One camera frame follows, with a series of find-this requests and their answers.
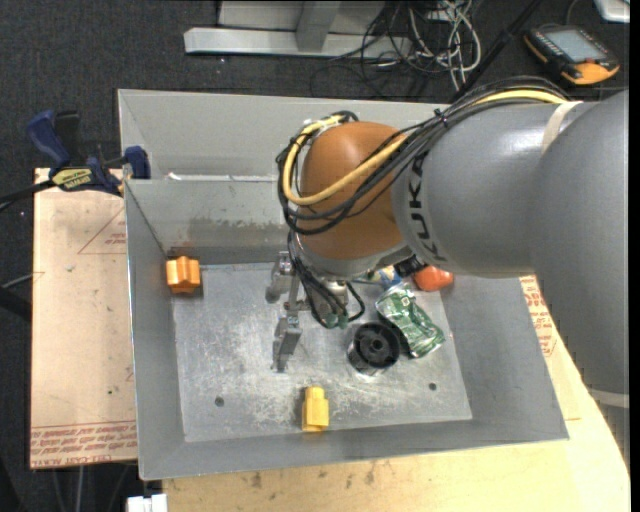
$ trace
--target black plastic part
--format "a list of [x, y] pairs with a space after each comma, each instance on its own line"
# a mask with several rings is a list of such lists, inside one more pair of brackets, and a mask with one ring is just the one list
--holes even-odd
[[393, 366], [400, 357], [400, 340], [393, 329], [370, 322], [356, 330], [347, 349], [347, 358], [356, 370], [375, 375]]
[[401, 261], [400, 263], [396, 263], [393, 268], [396, 270], [400, 277], [408, 277], [410, 275], [415, 274], [418, 270], [422, 270], [423, 268], [428, 267], [426, 263], [422, 263], [415, 255], [411, 256], [411, 258]]

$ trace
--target green can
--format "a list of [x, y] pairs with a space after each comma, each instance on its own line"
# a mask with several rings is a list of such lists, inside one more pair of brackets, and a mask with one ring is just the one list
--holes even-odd
[[426, 356], [446, 339], [442, 329], [416, 304], [416, 296], [407, 283], [385, 291], [376, 301], [376, 310], [402, 332], [411, 357]]

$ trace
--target orange object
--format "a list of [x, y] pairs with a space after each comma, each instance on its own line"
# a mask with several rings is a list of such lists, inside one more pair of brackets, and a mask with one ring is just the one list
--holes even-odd
[[[582, 64], [576, 64], [576, 69], [580, 71], [580, 74], [582, 75], [582, 77], [571, 78], [571, 81], [578, 85], [591, 85], [591, 84], [596, 84], [598, 82], [602, 82], [607, 78], [611, 78], [613, 75], [615, 75], [618, 72], [618, 70], [620, 69], [620, 66], [617, 66], [612, 70], [608, 70], [603, 68], [599, 64], [596, 64], [593, 61], [592, 62], [585, 61]], [[566, 73], [561, 73], [561, 74], [565, 78], [568, 78]]]
[[[300, 174], [302, 196], [311, 196], [343, 178], [357, 168], [380, 144], [397, 134], [396, 128], [379, 123], [357, 121], [331, 128], [318, 135], [304, 159]], [[328, 199], [313, 205], [313, 210], [326, 211], [346, 201], [377, 167], [351, 182]], [[402, 242], [402, 233], [396, 225], [391, 204], [391, 184], [394, 173], [382, 179], [364, 197], [356, 201], [353, 211], [359, 211], [374, 197], [375, 202], [361, 214], [347, 217], [324, 233], [304, 235], [305, 250], [323, 258], [359, 259], [385, 252]], [[309, 207], [300, 213], [311, 214]], [[301, 220], [300, 227], [313, 229], [325, 221]]]
[[193, 293], [200, 286], [200, 262], [187, 256], [167, 261], [167, 284], [173, 293]]
[[453, 274], [429, 265], [413, 274], [413, 280], [421, 290], [435, 292], [453, 283]]

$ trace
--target wire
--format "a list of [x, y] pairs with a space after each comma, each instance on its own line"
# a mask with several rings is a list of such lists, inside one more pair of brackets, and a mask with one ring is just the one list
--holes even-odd
[[294, 244], [293, 244], [293, 232], [289, 231], [289, 236], [287, 237], [287, 247], [289, 250], [289, 255], [291, 257], [291, 264], [296, 272], [296, 275], [300, 279], [300, 283], [304, 288], [304, 291], [309, 300], [309, 306], [311, 307], [311, 313], [313, 318], [322, 324], [323, 327], [329, 328], [326, 321], [320, 318], [318, 311], [316, 309], [315, 301], [313, 299], [313, 294], [309, 291], [313, 289], [319, 295], [321, 295], [326, 303], [331, 308], [332, 313], [337, 314], [338, 309], [342, 310], [342, 314], [346, 315], [347, 310], [344, 304], [333, 294], [326, 286], [324, 286], [316, 277], [305, 267], [302, 263], [301, 258], [297, 255]]
[[64, 500], [62, 498], [62, 492], [60, 491], [60, 482], [58, 481], [58, 470], [54, 469], [51, 473], [53, 479], [53, 488], [56, 493], [56, 500], [58, 501], [58, 508], [60, 512], [67, 512], [67, 507], [64, 504]]
[[84, 466], [80, 466], [80, 474], [78, 475], [78, 486], [76, 490], [76, 506], [75, 512], [82, 510], [82, 485], [84, 484]]
[[7, 201], [5, 203], [0, 204], [0, 212], [3, 212], [7, 208], [9, 208], [9, 206], [11, 206], [13, 203], [15, 203], [15, 201]]
[[580, 0], [571, 0], [569, 2], [569, 5], [567, 6], [567, 10], [564, 13], [564, 24], [565, 25], [569, 25], [569, 22], [571, 21], [571, 12], [573, 11], [573, 8], [576, 6], [576, 4], [579, 1]]
[[127, 476], [127, 472], [129, 471], [130, 467], [134, 467], [134, 466], [129, 466], [125, 464], [124, 469], [122, 470], [122, 473], [120, 473], [120, 476], [118, 477], [118, 481], [116, 482], [116, 485], [113, 488], [113, 493], [111, 494], [111, 498], [109, 499], [109, 504], [107, 505], [105, 512], [111, 512], [113, 510], [113, 506], [116, 504], [116, 501], [118, 499], [120, 488], [122, 487], [122, 484], [124, 482], [125, 477]]
[[13, 286], [16, 286], [20, 283], [24, 283], [25, 281], [28, 281], [31, 278], [33, 278], [33, 274], [27, 274], [25, 276], [18, 277], [16, 279], [12, 279], [11, 281], [7, 281], [6, 283], [0, 285], [0, 288], [4, 288], [6, 290], [7, 288], [12, 288]]
[[344, 187], [346, 187], [349, 183], [357, 180], [362, 175], [371, 172], [372, 169], [375, 169], [378, 165], [384, 162], [403, 143], [403, 141], [404, 141], [404, 138], [391, 142], [380, 153], [365, 160], [353, 171], [351, 171], [349, 174], [347, 174], [337, 182], [328, 186], [324, 190], [316, 194], [313, 194], [312, 196], [307, 196], [307, 197], [298, 197], [294, 195], [293, 192], [291, 191], [291, 185], [287, 181], [287, 179], [291, 174], [291, 166], [293, 165], [293, 160], [295, 159], [295, 157], [300, 151], [299, 149], [295, 149], [298, 147], [297, 145], [295, 145], [292, 152], [288, 155], [287, 161], [285, 162], [285, 168], [284, 168], [285, 174], [283, 176], [284, 195], [289, 201], [300, 206], [313, 205], [313, 204], [319, 203], [320, 201], [323, 201], [333, 196], [336, 192], [339, 192]]
[[[388, 187], [391, 186], [390, 184], [387, 184], [382, 189], [379, 189], [376, 192], [375, 196], [373, 196], [373, 198], [370, 197], [367, 204], [364, 207], [361, 207], [357, 212], [353, 212], [352, 210], [357, 201], [363, 199], [367, 194], [373, 191], [374, 188], [378, 186], [378, 184], [380, 184], [386, 176], [394, 172], [395, 176], [393, 178], [393, 181], [395, 181], [395, 179], [397, 179], [397, 176], [402, 173], [411, 163], [412, 158], [416, 154], [418, 154], [418, 151], [428, 151], [428, 149], [435, 143], [435, 141], [439, 139], [444, 131], [446, 131], [450, 126], [465, 119], [466, 117], [484, 109], [494, 108], [500, 105], [537, 102], [557, 104], [567, 100], [568, 97], [566, 93], [562, 91], [562, 89], [557, 87], [555, 84], [552, 84], [548, 80], [540, 79], [538, 77], [516, 77], [514, 79], [501, 80], [492, 84], [478, 87], [475, 90], [463, 95], [460, 100], [451, 105], [448, 109], [445, 110], [445, 112], [437, 111], [436, 117], [430, 118], [422, 123], [394, 133], [374, 152], [372, 152], [372, 154], [369, 155], [369, 157], [367, 157], [363, 161], [363, 163], [361, 163], [354, 171], [352, 171], [354, 173], [358, 171], [357, 176], [362, 178], [364, 174], [360, 175], [359, 173], [360, 169], [363, 166], [366, 166], [367, 163], [371, 164], [372, 161], [376, 162], [376, 164], [379, 164], [377, 168], [373, 169], [373, 171], [372, 167], [374, 166], [369, 165], [369, 175], [364, 178], [363, 182], [351, 197], [344, 200], [340, 204], [324, 211], [316, 211], [306, 208], [306, 210], [310, 210], [312, 213], [308, 213], [308, 211], [305, 211], [304, 208], [301, 209], [299, 207], [296, 210], [292, 209], [289, 206], [289, 203], [293, 201], [290, 201], [290, 199], [284, 194], [285, 180], [283, 179], [283, 177], [285, 176], [287, 181], [291, 179], [291, 173], [285, 175], [284, 172], [284, 162], [288, 160], [286, 158], [286, 155], [290, 154], [293, 146], [302, 146], [310, 142], [313, 138], [313, 133], [311, 133], [310, 131], [309, 133], [305, 134], [304, 140], [298, 138], [292, 139], [290, 146], [287, 147], [277, 159], [278, 167], [280, 169], [280, 178], [278, 181], [278, 197], [283, 208], [285, 220], [291, 230], [296, 233], [300, 233], [302, 235], [315, 235], [323, 233], [336, 226], [344, 219], [359, 215], [362, 212], [366, 211], [366, 209], [369, 208], [371, 204], [373, 204], [373, 202], [378, 197], [380, 197], [382, 193], [386, 189], [388, 189]], [[394, 144], [394, 140], [397, 142], [396, 139], [398, 138], [399, 133], [409, 132], [411, 130], [413, 130], [413, 132], [407, 135], [402, 140], [402, 142], [394, 148], [393, 151], [388, 151], [389, 147]], [[295, 148], [296, 155], [300, 149], [301, 147]], [[295, 162], [295, 158], [293, 159], [293, 162], [291, 160], [288, 160], [287, 165], [293, 165], [295, 164]], [[341, 179], [338, 182], [334, 183], [332, 186], [327, 187], [325, 190], [321, 191], [319, 194], [322, 195], [314, 194], [313, 196], [310, 196], [310, 198], [312, 198], [312, 200], [317, 200], [319, 197], [324, 197], [331, 192], [335, 192], [335, 190], [338, 189], [341, 184], [344, 184], [348, 181], [349, 175], [344, 177], [344, 181], [343, 179]], [[322, 224], [316, 223], [315, 226], [309, 226], [308, 224], [305, 226], [300, 226], [297, 222], [298, 220], [324, 220], [325, 222]]]
[[360, 311], [358, 311], [355, 315], [349, 317], [349, 322], [353, 322], [354, 320], [357, 320], [362, 315], [364, 315], [364, 312], [366, 311], [366, 307], [364, 305], [364, 301], [362, 300], [362, 297], [358, 295], [353, 285], [349, 281], [347, 281], [345, 284], [347, 285], [347, 288], [351, 292], [351, 295], [353, 295], [353, 298], [356, 299], [356, 302], [360, 306]]
[[[383, 87], [374, 84], [385, 76], [372, 76], [371, 70], [384, 73], [387, 81], [389, 75], [397, 78], [415, 74], [426, 82], [448, 73], [453, 86], [458, 89], [456, 77], [464, 82], [466, 74], [475, 69], [482, 56], [480, 38], [471, 20], [480, 3], [478, 0], [437, 0], [426, 5], [423, 3], [420, 7], [417, 2], [389, 3], [367, 27], [359, 49], [329, 60], [332, 63], [359, 53], [360, 70], [332, 64], [319, 68], [309, 81], [311, 96], [317, 96], [314, 84], [318, 74], [330, 69], [343, 69], [356, 76], [375, 93], [373, 98], [388, 99], [391, 96], [384, 92]], [[365, 58], [365, 49], [382, 38], [388, 39], [392, 50], [381, 53], [377, 58]], [[470, 58], [465, 56], [467, 48], [470, 49]]]

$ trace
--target black pulley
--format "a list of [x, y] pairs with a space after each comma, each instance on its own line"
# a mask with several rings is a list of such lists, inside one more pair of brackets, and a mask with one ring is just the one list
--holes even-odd
[[393, 366], [400, 357], [400, 340], [391, 327], [370, 322], [356, 330], [347, 349], [351, 365], [365, 375], [375, 375]]

